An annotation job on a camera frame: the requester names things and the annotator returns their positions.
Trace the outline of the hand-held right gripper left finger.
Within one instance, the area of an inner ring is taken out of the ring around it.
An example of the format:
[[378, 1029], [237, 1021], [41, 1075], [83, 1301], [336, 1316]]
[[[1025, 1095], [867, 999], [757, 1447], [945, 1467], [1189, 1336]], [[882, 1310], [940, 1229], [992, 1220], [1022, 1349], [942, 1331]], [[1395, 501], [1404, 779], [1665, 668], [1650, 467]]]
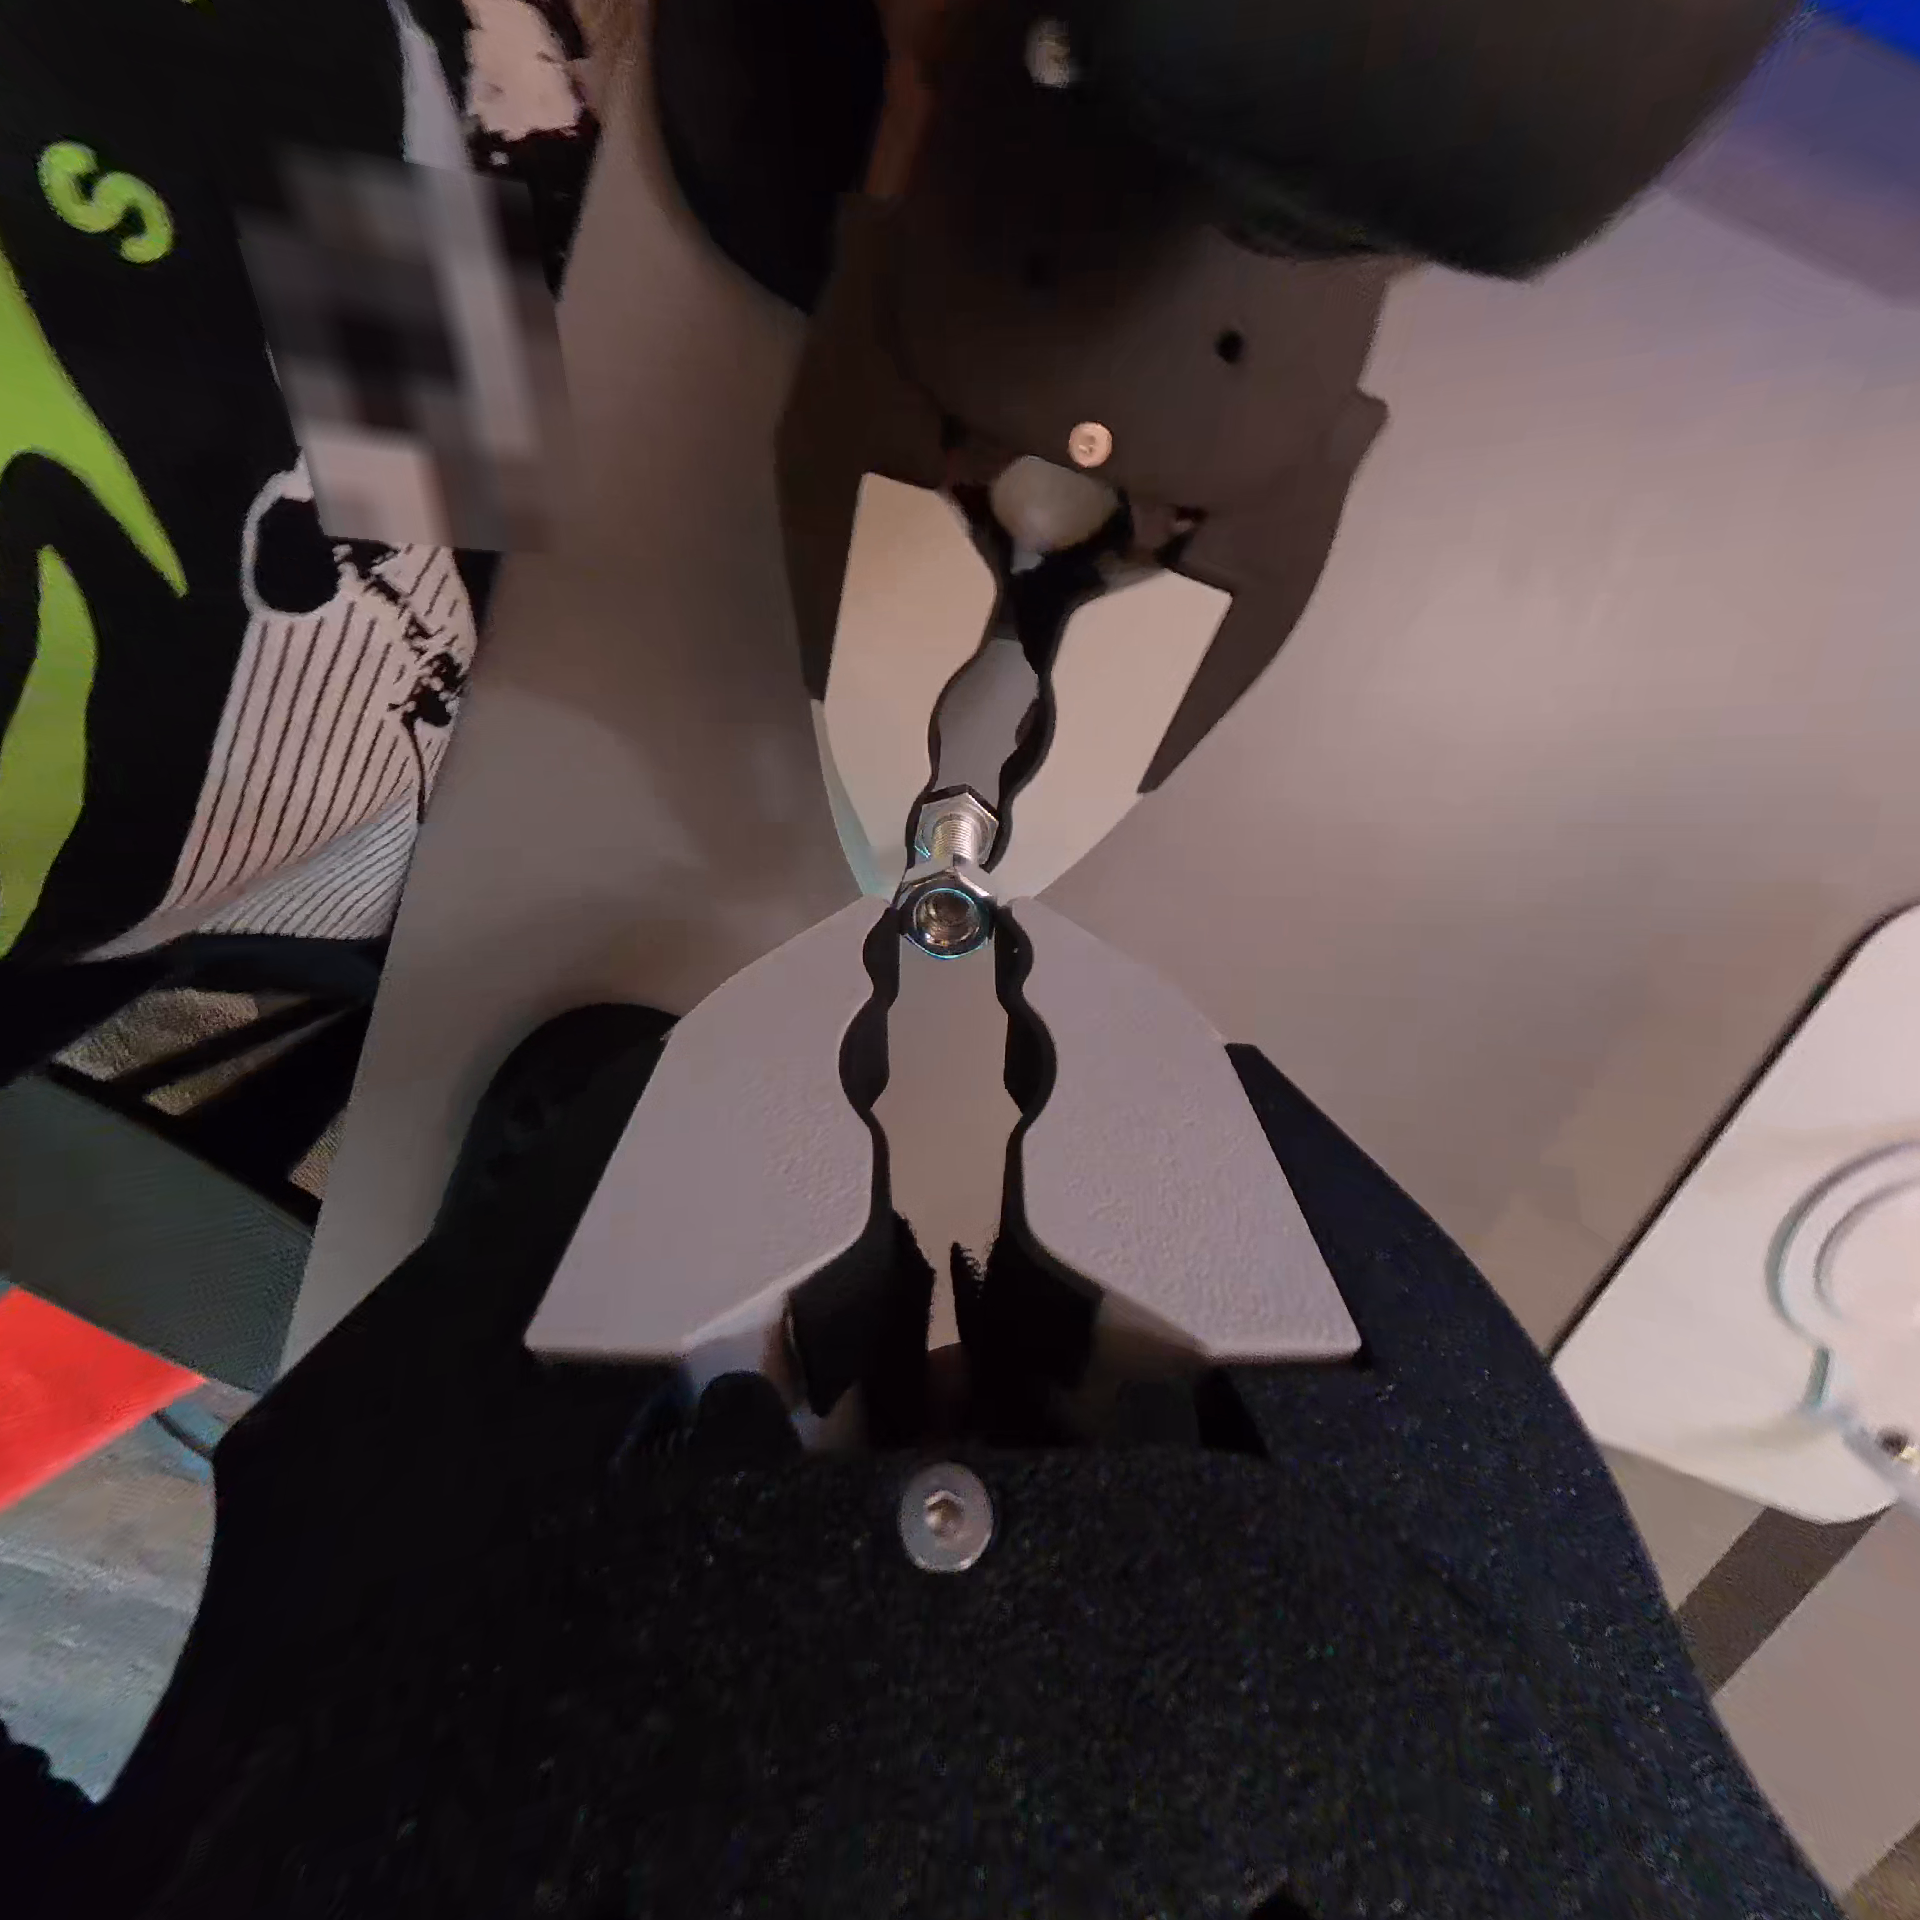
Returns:
[[873, 1102], [897, 995], [876, 899], [734, 972], [678, 1020], [526, 1331], [691, 1390], [762, 1372], [828, 1419], [870, 1366], [894, 1206]]

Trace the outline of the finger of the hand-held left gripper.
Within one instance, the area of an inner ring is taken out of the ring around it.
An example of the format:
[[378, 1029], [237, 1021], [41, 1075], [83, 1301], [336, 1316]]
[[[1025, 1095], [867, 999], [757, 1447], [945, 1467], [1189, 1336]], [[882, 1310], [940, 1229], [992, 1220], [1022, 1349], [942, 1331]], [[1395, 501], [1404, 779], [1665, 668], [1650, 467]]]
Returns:
[[1230, 608], [1227, 591], [1158, 569], [1068, 616], [1040, 695], [1040, 756], [994, 862], [998, 896], [1043, 894], [1129, 815]]
[[997, 581], [937, 492], [867, 473], [814, 735], [833, 825], [865, 896], [892, 896], [936, 761], [928, 729], [979, 652]]

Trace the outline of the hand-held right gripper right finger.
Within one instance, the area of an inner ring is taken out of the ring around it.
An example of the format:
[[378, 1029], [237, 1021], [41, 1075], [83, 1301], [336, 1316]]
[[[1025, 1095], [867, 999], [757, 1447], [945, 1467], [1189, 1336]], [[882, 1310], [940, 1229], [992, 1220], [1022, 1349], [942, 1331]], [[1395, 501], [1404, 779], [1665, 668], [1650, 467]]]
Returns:
[[1360, 1333], [1212, 1020], [1054, 904], [1001, 909], [1006, 1149], [992, 1341], [1073, 1419]]

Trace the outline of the long steel hex bolt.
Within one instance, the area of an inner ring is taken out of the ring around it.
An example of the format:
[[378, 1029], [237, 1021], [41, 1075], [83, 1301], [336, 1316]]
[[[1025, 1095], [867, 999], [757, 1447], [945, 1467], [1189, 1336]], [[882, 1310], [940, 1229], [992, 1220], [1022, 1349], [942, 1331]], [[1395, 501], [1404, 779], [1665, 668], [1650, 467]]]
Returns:
[[1001, 836], [1001, 815], [972, 785], [930, 790], [907, 829], [902, 879], [932, 873], [985, 873]]

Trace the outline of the steel hex nut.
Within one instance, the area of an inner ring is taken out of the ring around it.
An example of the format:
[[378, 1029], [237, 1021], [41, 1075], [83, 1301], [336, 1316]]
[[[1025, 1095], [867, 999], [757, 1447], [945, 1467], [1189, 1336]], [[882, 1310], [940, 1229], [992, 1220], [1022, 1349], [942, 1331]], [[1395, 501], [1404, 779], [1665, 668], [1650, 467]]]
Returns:
[[962, 856], [922, 863], [902, 875], [897, 921], [900, 936], [930, 957], [974, 955], [994, 934], [992, 878]]

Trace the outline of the person's left forearm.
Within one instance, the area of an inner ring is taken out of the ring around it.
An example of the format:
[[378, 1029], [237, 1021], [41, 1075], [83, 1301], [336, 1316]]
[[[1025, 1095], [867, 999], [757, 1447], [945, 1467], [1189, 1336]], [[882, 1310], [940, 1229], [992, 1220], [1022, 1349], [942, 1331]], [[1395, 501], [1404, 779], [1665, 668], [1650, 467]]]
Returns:
[[873, 1], [656, 1], [662, 153], [693, 220], [763, 292], [810, 315], [880, 125]]

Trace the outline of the black wrist rest pad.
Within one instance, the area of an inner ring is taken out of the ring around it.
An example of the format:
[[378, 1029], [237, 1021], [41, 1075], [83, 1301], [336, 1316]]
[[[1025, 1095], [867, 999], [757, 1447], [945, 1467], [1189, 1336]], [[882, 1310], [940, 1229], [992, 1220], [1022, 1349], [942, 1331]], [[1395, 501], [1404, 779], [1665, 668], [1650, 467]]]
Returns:
[[494, 1070], [466, 1125], [436, 1223], [477, 1205], [604, 1080], [645, 1088], [678, 1023], [636, 1001], [594, 1001], [528, 1032]]

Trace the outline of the white display stand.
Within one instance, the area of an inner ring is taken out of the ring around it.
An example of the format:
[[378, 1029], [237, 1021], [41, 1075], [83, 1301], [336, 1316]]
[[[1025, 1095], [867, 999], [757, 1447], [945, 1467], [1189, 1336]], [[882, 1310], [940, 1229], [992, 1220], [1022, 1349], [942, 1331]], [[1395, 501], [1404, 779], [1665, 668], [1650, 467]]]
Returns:
[[1609, 1449], [1800, 1519], [1916, 1510], [1917, 911], [1690, 977], [1569, 1132], [1636, 1197], [1552, 1369]]

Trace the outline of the orange red object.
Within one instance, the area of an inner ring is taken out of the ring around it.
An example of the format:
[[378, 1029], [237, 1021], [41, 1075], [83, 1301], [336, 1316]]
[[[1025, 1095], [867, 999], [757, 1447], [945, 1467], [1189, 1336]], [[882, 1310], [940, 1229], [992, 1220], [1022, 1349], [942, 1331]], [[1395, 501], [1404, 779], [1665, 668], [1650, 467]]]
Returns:
[[3, 1297], [3, 1507], [11, 1509], [204, 1379], [18, 1286]]

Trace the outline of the blue plastic bin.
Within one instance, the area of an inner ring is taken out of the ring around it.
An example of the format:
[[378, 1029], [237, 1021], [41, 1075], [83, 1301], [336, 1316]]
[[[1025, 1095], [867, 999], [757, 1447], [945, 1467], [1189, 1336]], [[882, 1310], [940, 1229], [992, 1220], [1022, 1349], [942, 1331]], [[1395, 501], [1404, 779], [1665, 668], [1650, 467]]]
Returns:
[[1917, 1], [1800, 1], [1814, 23], [1917, 64]]

